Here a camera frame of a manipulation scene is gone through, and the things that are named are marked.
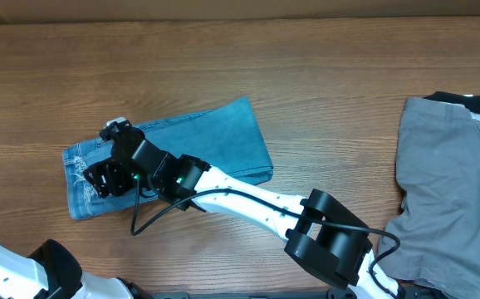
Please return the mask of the light blue denim jeans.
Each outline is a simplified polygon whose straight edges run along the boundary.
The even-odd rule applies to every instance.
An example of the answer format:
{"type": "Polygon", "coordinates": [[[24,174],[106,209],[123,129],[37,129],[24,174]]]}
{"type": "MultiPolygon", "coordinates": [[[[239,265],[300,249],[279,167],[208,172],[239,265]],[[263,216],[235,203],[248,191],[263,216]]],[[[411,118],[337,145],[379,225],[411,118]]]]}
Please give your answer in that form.
{"type": "MultiPolygon", "coordinates": [[[[249,99],[185,115],[136,125],[147,140],[178,157],[188,154],[220,168],[248,184],[261,184],[273,176],[273,164],[249,99]]],[[[83,220],[117,212],[135,204],[135,191],[102,198],[83,172],[110,157],[112,144],[97,137],[64,149],[67,204],[71,217],[83,220]]]]}

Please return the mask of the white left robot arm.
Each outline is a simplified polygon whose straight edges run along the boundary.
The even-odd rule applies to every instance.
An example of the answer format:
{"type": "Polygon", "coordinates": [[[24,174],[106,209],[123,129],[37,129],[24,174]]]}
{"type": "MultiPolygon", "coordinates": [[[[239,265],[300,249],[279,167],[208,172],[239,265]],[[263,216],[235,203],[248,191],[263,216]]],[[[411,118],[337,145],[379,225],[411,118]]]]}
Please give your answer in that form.
{"type": "Polygon", "coordinates": [[[101,278],[81,270],[59,243],[48,240],[32,257],[0,245],[0,298],[131,298],[118,278],[101,278]]]}

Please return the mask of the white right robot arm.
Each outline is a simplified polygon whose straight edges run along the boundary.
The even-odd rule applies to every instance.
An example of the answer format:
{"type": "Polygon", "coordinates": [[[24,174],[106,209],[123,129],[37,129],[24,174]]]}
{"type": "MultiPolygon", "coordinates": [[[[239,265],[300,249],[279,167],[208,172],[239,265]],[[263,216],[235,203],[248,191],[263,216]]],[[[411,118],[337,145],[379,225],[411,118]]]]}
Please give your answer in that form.
{"type": "Polygon", "coordinates": [[[285,195],[244,183],[202,159],[161,150],[127,121],[99,135],[112,144],[110,157],[86,168],[85,179],[102,198],[135,191],[140,199],[149,190],[169,203],[146,227],[174,208],[227,214],[278,236],[295,263],[332,287],[349,288],[358,298],[404,297],[378,264],[383,256],[373,252],[373,228],[328,193],[285,195]]]}

